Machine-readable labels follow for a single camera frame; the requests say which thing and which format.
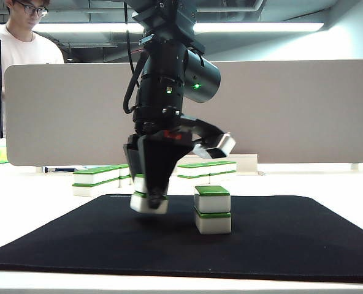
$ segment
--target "black mouse pad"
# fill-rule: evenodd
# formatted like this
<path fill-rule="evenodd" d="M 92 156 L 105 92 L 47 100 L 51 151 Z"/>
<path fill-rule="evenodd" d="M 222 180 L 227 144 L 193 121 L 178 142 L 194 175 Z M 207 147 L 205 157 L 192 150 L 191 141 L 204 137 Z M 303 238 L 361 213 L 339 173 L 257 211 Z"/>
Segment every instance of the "black mouse pad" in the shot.
<path fill-rule="evenodd" d="M 363 282 L 363 230 L 310 198 L 233 196 L 228 235 L 200 235 L 193 206 L 104 195 L 1 247 L 0 270 Z"/>

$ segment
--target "white partition board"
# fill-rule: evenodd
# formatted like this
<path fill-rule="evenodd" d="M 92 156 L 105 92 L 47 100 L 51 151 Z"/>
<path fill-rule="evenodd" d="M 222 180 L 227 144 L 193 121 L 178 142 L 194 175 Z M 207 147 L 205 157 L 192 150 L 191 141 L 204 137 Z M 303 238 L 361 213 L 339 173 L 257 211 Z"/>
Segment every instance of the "white partition board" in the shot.
<path fill-rule="evenodd" d="M 259 163 L 363 162 L 363 60 L 218 62 L 221 86 L 183 112 L 237 141 Z M 128 64 L 12 66 L 7 155 L 15 165 L 125 162 Z"/>

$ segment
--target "white wall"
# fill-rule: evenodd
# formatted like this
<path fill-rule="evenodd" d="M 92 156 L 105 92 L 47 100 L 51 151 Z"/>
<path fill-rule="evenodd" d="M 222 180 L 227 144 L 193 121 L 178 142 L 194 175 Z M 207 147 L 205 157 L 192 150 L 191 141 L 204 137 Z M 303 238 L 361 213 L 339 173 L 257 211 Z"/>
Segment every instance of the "white wall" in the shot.
<path fill-rule="evenodd" d="M 363 0 L 327 31 L 257 43 L 206 58 L 211 61 L 363 59 Z"/>

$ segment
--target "man's glasses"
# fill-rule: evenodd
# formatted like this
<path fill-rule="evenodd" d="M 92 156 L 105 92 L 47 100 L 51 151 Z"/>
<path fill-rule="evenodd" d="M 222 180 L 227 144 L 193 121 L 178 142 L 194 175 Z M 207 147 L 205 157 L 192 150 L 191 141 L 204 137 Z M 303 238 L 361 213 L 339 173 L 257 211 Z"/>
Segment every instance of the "man's glasses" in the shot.
<path fill-rule="evenodd" d="M 15 1 L 21 4 L 25 8 L 25 13 L 28 15 L 33 15 L 33 13 L 36 12 L 39 17 L 44 17 L 48 14 L 48 9 L 46 7 L 35 8 L 33 6 L 24 4 L 18 0 Z"/>

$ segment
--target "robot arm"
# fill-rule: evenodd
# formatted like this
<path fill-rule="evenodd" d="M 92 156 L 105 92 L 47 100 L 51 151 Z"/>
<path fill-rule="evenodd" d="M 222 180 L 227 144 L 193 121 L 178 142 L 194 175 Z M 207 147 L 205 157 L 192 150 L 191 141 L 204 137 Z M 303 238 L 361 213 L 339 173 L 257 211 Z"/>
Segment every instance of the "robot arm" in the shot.
<path fill-rule="evenodd" d="M 145 176 L 150 208 L 158 208 L 167 193 L 177 161 L 190 151 L 203 158 L 226 157 L 235 141 L 229 134 L 199 119 L 183 115 L 183 97 L 203 103 L 220 86 L 217 67 L 202 57 L 204 46 L 194 40 L 196 5 L 191 0 L 125 0 L 145 28 L 136 72 L 131 78 L 124 110 L 134 112 L 136 134 L 124 151 L 132 176 Z M 128 106 L 142 73 L 136 102 Z M 193 134 L 200 139 L 193 140 Z"/>

